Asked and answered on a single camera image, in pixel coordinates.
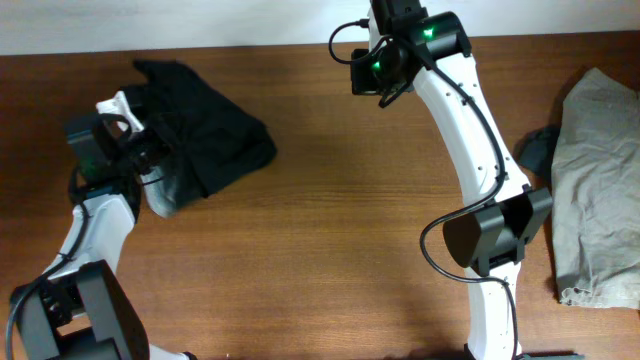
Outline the dark blue cloth piece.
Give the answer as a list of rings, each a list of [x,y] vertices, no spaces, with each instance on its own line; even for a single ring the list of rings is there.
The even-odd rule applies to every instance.
[[[547,126],[528,134],[519,147],[518,163],[536,176],[551,181],[554,152],[560,135],[558,126]]]

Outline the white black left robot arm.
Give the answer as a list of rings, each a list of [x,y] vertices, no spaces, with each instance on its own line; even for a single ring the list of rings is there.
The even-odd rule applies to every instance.
[[[65,127],[77,164],[68,182],[73,222],[51,264],[14,289],[5,356],[20,338],[30,359],[190,359],[149,342],[116,277],[151,173],[171,151],[145,124],[141,101],[119,90]]]

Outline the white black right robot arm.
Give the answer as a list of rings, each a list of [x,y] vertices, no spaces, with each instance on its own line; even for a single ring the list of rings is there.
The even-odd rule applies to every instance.
[[[422,230],[442,229],[447,250],[462,269],[456,275],[425,260],[441,275],[468,287],[470,359],[522,359],[516,282],[525,248],[552,207],[511,157],[483,95],[471,42],[452,12],[431,15],[418,1],[373,1],[359,26],[369,46],[352,52],[347,65],[356,95],[377,95],[387,107],[415,92],[435,120],[461,188],[462,208]]]

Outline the grey crumpled garment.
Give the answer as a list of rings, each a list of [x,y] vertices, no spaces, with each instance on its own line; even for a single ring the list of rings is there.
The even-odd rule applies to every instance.
[[[552,162],[560,303],[639,307],[639,94],[597,68],[563,102]]]

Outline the black shorts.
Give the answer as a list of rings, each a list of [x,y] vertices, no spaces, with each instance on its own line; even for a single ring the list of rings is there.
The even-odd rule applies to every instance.
[[[137,59],[144,84],[123,86],[129,108],[158,130],[170,153],[143,177],[151,210],[169,218],[269,165],[276,145],[267,127],[177,61]]]

